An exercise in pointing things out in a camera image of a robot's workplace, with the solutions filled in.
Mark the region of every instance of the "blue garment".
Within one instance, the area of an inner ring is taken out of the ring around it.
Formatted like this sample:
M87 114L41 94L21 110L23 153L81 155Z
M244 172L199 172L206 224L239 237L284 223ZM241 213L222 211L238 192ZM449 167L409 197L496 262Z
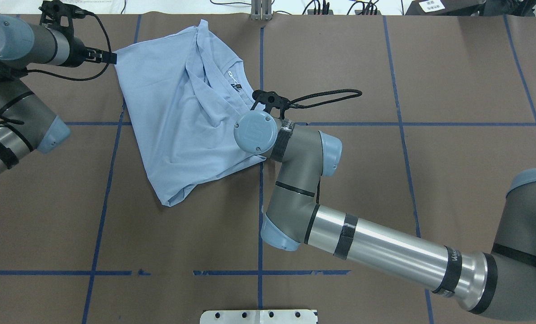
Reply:
M162 205L264 160L235 142L234 123L254 103L252 88L243 61L207 21L116 53L142 162Z

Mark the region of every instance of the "blue cap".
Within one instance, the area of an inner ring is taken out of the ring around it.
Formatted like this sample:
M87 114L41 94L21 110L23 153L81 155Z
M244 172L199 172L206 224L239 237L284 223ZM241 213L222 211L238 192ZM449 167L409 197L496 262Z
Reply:
M506 195L508 195L513 189L532 182L536 182L536 169L522 171L514 178Z
M320 132L320 137L322 139L322 151L324 152L324 168L322 170L323 176L332 176L338 164L340 163L340 158L342 156L342 141L338 138L327 135L326 133Z
M34 31L20 18L0 14L0 59L11 61L25 57L34 46Z
M268 152L278 137L278 125L274 117L262 110L251 110L242 115L234 125L234 138L238 146L248 153Z
M284 234L284 232L274 225L266 214L264 214L264 222L262 223L260 234L264 242L281 250L295 251L300 246L299 242L292 240L292 238Z
M38 151L48 153L65 141L68 136L70 136L70 129L60 117L56 116L46 135L42 138L40 145L38 145Z

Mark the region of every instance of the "gray robot arm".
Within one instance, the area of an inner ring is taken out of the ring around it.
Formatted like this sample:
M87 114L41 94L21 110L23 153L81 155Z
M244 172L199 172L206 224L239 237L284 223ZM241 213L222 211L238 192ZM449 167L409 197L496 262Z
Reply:
M492 252L461 253L316 204L320 176L338 166L338 139L260 110L245 113L234 135L243 150L282 163L264 242L288 251L304 242L456 299L474 314L536 320L536 169L514 180Z
M0 173L32 150L48 153L70 135L60 117L21 82L28 64L116 63L116 54L85 47L74 37L72 18L92 13L59 0L44 1L41 10L40 25L0 14ZM60 24L62 17L68 26Z

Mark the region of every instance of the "fabric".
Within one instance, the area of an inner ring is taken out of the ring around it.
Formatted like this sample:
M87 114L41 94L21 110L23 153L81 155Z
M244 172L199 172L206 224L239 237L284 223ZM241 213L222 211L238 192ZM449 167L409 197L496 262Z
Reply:
M243 61L208 22L116 51L116 71L148 179L162 205L253 166L233 127L254 103Z

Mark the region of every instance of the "folded shirt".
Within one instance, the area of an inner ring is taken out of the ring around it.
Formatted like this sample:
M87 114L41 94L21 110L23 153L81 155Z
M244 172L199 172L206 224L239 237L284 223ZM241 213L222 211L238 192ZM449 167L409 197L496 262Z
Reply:
M254 103L243 61L208 22L116 51L115 65L147 177L162 205L264 160L233 127Z

